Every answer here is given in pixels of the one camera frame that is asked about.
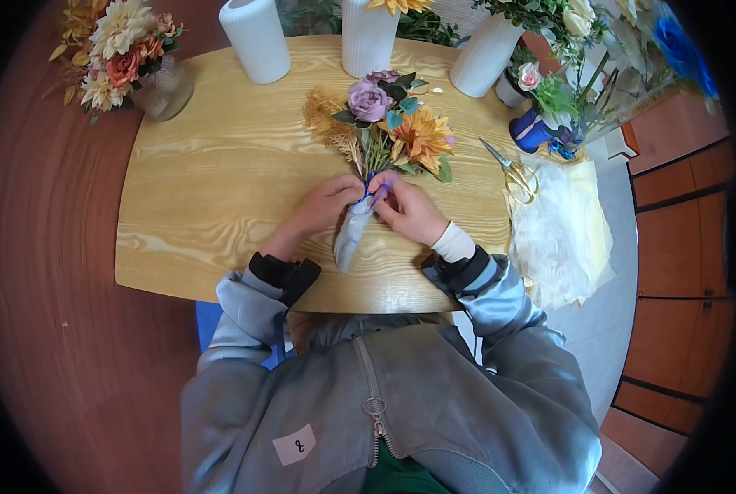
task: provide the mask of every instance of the gold scissors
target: gold scissors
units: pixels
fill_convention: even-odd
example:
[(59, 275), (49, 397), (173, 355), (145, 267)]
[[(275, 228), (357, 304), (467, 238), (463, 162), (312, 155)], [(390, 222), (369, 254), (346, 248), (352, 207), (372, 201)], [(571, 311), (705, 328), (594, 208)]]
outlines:
[(505, 189), (514, 201), (520, 204), (530, 204), (539, 191), (538, 176), (532, 169), (523, 163), (513, 163), (503, 157), (491, 144), (478, 137), (486, 149), (502, 165), (502, 173), (505, 173)]

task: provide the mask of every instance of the gray jacket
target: gray jacket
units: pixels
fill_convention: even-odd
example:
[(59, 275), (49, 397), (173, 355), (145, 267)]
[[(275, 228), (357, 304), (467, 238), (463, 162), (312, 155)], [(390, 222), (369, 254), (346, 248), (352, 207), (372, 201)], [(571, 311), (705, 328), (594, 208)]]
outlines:
[(373, 315), (269, 371), (279, 290), (248, 270), (217, 295), (222, 320), (181, 397), (185, 492), (358, 494), (380, 440), (452, 492), (583, 492), (596, 471), (577, 360), (504, 256), (455, 294), (485, 367), (455, 326)]

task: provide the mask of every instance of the black cuff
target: black cuff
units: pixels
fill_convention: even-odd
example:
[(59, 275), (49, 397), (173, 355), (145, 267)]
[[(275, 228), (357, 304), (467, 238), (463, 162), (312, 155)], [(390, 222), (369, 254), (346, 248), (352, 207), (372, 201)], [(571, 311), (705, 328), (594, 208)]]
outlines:
[(489, 254), (480, 245), (474, 246), (471, 259), (456, 262), (445, 262), (441, 256), (432, 254), (422, 262), (423, 272), (433, 268), (440, 280), (447, 284), (454, 293), (461, 293), (489, 265)]
[(250, 259), (250, 271), (262, 282), (281, 289), (283, 294), (280, 302), (291, 307), (319, 277), (321, 266), (310, 259), (283, 262), (274, 256), (264, 257), (260, 252), (255, 252)]

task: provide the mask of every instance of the blue chair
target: blue chair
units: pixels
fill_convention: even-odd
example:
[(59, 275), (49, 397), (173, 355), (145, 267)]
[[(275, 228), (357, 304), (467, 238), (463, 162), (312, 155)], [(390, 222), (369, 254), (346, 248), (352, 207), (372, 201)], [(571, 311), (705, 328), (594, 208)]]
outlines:
[[(195, 314), (198, 320), (198, 340), (200, 341), (200, 351), (204, 352), (211, 343), (211, 339), (215, 336), (215, 329), (222, 316), (222, 307), (219, 303), (212, 302), (195, 302)], [(283, 320), (284, 314), (275, 316), (274, 324), (274, 343), (271, 346), (271, 357), (261, 363), (265, 368), (272, 370), (284, 361), (286, 358), (294, 357), (294, 350), (285, 350), (285, 338), (283, 336)]]

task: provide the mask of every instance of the orange dahlia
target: orange dahlia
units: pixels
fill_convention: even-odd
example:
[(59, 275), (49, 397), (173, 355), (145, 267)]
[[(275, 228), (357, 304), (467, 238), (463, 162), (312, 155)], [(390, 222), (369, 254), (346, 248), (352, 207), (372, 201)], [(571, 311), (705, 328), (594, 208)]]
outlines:
[(422, 12), (431, 8), (433, 0), (371, 0), (371, 3), (365, 6), (365, 10), (375, 9), (380, 5), (385, 5), (391, 16), (395, 15), (396, 9), (406, 14), (409, 9)]
[(439, 155), (452, 154), (450, 143), (454, 135), (448, 127), (448, 118), (436, 118), (427, 104), (418, 107), (412, 114), (403, 114), (403, 123), (388, 130), (387, 122), (379, 122), (393, 140), (390, 161), (396, 162), (404, 147), (411, 163), (420, 163), (429, 172), (439, 175)]

